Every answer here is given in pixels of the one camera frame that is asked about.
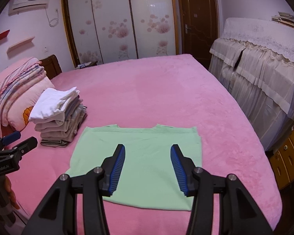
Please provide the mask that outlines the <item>person's left hand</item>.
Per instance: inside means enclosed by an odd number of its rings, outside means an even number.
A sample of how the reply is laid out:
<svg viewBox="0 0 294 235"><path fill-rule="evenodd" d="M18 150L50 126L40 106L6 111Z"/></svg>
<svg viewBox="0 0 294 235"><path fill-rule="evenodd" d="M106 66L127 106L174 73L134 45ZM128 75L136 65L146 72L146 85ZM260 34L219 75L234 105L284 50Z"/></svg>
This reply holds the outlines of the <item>person's left hand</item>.
<svg viewBox="0 0 294 235"><path fill-rule="evenodd" d="M11 181L7 176L2 177L0 179L0 191L4 192L4 194L9 198L11 205L19 210L20 206L18 205L16 195L11 187Z"/></svg>

